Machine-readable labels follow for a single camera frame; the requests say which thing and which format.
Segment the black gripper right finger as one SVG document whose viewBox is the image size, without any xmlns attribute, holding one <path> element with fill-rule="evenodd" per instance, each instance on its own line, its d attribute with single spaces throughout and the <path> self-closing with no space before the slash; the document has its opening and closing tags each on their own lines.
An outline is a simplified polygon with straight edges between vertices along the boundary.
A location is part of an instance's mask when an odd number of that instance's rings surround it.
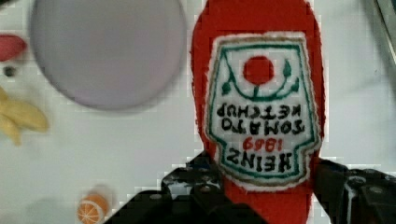
<svg viewBox="0 0 396 224">
<path fill-rule="evenodd" d="M 313 191 L 332 224 L 396 224 L 393 175 L 320 159 Z"/>
</svg>

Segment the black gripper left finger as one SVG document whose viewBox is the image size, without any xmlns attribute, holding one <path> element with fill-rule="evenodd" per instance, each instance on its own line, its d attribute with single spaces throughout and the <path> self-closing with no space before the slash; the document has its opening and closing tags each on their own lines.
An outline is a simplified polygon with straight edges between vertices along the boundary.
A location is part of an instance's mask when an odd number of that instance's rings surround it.
<svg viewBox="0 0 396 224">
<path fill-rule="evenodd" d="M 218 166 L 203 152 L 137 193 L 104 224 L 268 224 L 250 206 L 224 192 Z"/>
</svg>

